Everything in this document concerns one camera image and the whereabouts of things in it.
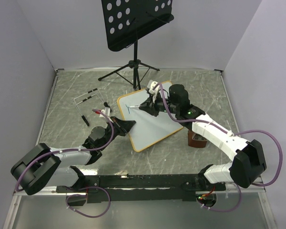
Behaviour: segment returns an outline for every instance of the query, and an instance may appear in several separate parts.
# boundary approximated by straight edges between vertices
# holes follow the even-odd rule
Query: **music stand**
[[[129,82],[134,89],[141,89],[140,82],[150,69],[160,69],[149,66],[138,59],[138,40],[161,26],[171,22],[172,0],[102,0],[108,48],[118,52],[134,45],[133,60],[123,67],[99,78],[102,79],[117,73]],[[140,80],[139,65],[148,67]],[[118,72],[124,68],[133,68],[133,83]]]

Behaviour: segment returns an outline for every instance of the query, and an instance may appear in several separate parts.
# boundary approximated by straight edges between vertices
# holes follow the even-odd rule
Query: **gray stone floor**
[[[117,99],[133,91],[132,86],[118,75],[112,75],[99,82],[98,78],[110,71],[61,71],[53,93],[40,142],[50,147],[68,148],[83,144],[93,127],[106,123],[92,112],[93,108],[103,108],[96,97],[80,105],[80,109],[90,122],[90,127],[81,119],[73,98],[99,88],[105,100],[113,109],[113,115],[121,118]],[[132,71],[120,72],[132,79]],[[229,106],[220,73],[207,70],[149,71],[142,81],[145,87],[150,79],[173,84],[183,84],[189,92],[192,104],[205,110],[215,121],[236,132],[236,126]],[[103,156],[89,166],[78,166],[93,174],[114,175],[128,173],[142,174],[182,174],[198,173],[209,164],[225,164],[228,157],[211,143],[206,148],[195,149],[187,145],[187,129],[183,129],[152,147],[136,153],[129,137],[117,137],[105,150]]]

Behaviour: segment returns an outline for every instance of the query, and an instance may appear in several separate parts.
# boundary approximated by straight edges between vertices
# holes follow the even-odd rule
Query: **white board with yellow edge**
[[[166,81],[162,85],[168,91],[172,83]],[[172,121],[167,113],[160,112],[157,117],[154,117],[138,108],[127,108],[140,105],[147,98],[148,94],[145,89],[118,98],[118,106],[123,119],[137,122],[129,132],[130,141],[136,152],[140,152],[182,129],[182,126]]]

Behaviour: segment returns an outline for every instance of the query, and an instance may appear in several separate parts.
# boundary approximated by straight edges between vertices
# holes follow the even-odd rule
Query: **gray wall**
[[[224,79],[241,130],[264,129],[282,145],[283,169],[267,187],[280,229],[286,229],[286,0],[263,0],[227,68]],[[265,182],[278,163],[275,145],[262,140],[268,169]]]
[[[140,40],[139,59],[158,67],[224,69],[260,2],[174,0],[175,20]],[[132,47],[107,48],[101,0],[18,3],[55,68],[121,66],[133,56]]]
[[[35,145],[53,76],[16,0],[0,0],[0,228],[15,185],[10,169]]]

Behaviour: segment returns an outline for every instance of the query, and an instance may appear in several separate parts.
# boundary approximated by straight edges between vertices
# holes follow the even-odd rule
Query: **yellow edge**
[[[164,81],[164,82],[162,82],[162,84],[163,84],[163,83],[171,83],[171,84],[172,84],[172,82],[171,82],[171,81],[169,81],[169,80],[168,80],[168,81]],[[136,92],[131,92],[131,93],[128,93],[128,94],[122,95],[122,96],[120,96],[120,97],[118,98],[117,103],[118,103],[118,106],[119,106],[120,112],[121,112],[121,114],[122,114],[122,118],[123,118],[123,120],[125,120],[125,118],[124,118],[124,115],[123,115],[123,112],[122,112],[121,106],[120,106],[120,104],[119,104],[119,100],[120,100],[121,98],[125,97],[125,96],[131,95],[131,94],[134,94],[134,93],[137,93],[137,92],[143,91],[143,90],[145,90],[145,89],[141,89],[141,90],[136,91]],[[128,134],[128,136],[129,136],[129,138],[130,138],[130,142],[132,143],[132,146],[133,146],[134,151],[139,153],[139,152],[141,152],[141,151],[143,151],[143,150],[147,149],[148,147],[151,147],[152,145],[156,144],[157,142],[162,141],[163,139],[167,138],[168,136],[173,135],[174,133],[178,132],[179,130],[182,130],[182,129],[183,129],[183,126],[182,126],[180,129],[178,129],[178,130],[176,130],[176,131],[172,132],[171,134],[169,134],[169,135],[167,135],[167,136],[165,136],[165,137],[163,137],[163,138],[159,139],[158,141],[156,141],[156,142],[154,142],[154,143],[150,144],[149,146],[147,146],[147,147],[145,147],[144,149],[141,149],[141,150],[136,150],[136,148],[134,147],[134,144],[133,144],[132,137],[130,136],[130,134]]]

